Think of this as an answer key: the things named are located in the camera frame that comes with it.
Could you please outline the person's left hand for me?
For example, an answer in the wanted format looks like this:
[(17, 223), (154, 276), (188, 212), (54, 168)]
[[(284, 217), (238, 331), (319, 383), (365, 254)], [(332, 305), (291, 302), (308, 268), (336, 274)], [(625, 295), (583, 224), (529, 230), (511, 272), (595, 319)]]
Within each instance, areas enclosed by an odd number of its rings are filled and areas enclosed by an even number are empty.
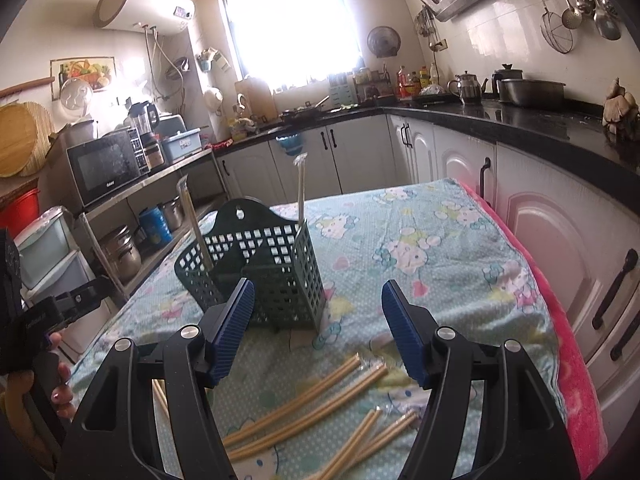
[(56, 414), (66, 420), (72, 420), (76, 413), (73, 390), (68, 385), (71, 374), (70, 367), (65, 362), (58, 361), (58, 385), (52, 390), (51, 402)]

